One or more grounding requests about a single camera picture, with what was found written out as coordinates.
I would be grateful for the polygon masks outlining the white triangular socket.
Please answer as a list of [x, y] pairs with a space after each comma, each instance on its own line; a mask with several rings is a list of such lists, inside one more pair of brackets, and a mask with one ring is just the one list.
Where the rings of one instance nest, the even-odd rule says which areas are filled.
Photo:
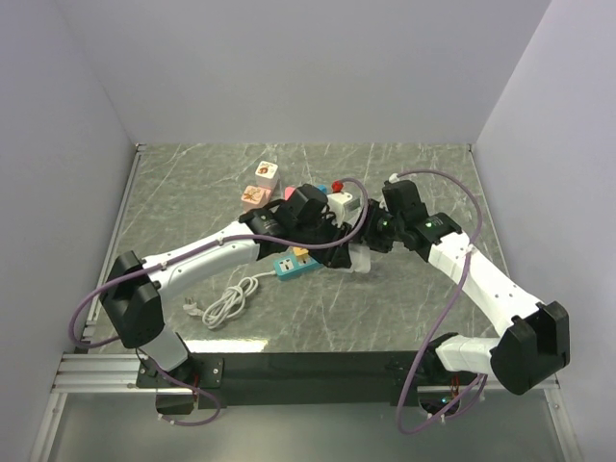
[[368, 273], [371, 270], [371, 251], [368, 247], [360, 244], [348, 246], [351, 266], [349, 272]]

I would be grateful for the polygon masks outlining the yellow plug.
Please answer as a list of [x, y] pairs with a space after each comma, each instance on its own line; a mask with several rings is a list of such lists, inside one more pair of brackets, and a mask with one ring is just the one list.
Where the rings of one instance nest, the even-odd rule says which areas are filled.
[[294, 246], [293, 254], [300, 265], [306, 265], [310, 261], [310, 255], [306, 248]]

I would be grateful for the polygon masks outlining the teal power strip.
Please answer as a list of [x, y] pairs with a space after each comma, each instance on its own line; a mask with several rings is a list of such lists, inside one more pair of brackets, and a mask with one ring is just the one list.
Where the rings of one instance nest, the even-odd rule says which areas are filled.
[[297, 257], [294, 254], [285, 255], [273, 263], [275, 274], [281, 281], [297, 278], [306, 272], [317, 270], [320, 266], [321, 264], [309, 255]]

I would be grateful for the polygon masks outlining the pink triangular socket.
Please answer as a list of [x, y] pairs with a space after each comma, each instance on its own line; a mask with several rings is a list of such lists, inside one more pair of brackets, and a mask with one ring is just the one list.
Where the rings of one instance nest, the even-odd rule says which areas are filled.
[[287, 187], [287, 188], [284, 190], [284, 199], [285, 199], [285, 200], [288, 200], [288, 199], [292, 196], [292, 194], [294, 193], [294, 191], [295, 191], [295, 187]]

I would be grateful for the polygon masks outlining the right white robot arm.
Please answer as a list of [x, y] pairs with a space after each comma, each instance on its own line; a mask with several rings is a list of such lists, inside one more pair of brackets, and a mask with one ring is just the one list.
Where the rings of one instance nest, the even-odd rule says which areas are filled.
[[449, 333], [432, 341], [421, 362], [423, 375], [443, 384], [456, 372], [494, 376], [522, 395], [570, 363], [566, 309], [526, 292], [488, 260], [448, 215], [428, 213], [416, 184], [397, 177], [385, 182], [384, 201], [371, 201], [361, 244], [381, 253], [401, 243], [441, 271], [481, 310], [494, 338]]

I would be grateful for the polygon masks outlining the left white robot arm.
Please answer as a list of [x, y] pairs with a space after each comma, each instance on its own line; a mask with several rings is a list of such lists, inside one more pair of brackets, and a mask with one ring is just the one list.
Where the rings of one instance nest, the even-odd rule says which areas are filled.
[[304, 247], [325, 263], [340, 257], [349, 268], [347, 236], [358, 206], [353, 198], [302, 185], [288, 199], [249, 210], [217, 233], [167, 253], [116, 258], [99, 300], [126, 348], [147, 355], [172, 387], [193, 373], [188, 348], [164, 317], [165, 304], [191, 285], [220, 272]]

